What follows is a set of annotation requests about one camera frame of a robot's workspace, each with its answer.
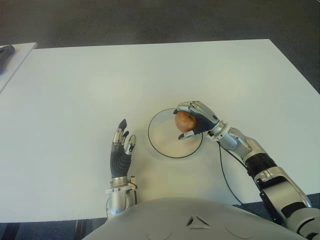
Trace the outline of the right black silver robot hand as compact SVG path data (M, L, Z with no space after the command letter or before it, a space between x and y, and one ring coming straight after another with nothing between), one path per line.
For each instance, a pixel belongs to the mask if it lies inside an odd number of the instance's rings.
M226 126L209 107L198 100L180 103L173 113L177 115L178 112L187 112L196 120L195 126L188 129L186 133L182 133L178 137L179 140L187 139L204 132L207 132L208 137L213 139Z

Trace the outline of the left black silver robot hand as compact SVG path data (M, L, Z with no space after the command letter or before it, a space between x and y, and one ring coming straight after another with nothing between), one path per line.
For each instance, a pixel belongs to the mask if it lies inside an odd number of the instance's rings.
M129 135L127 130L127 121L123 119L112 139L111 153L110 153L110 172L112 178L127 177L132 162L132 154L136 146L136 136L131 135L128 139L127 145L125 141Z

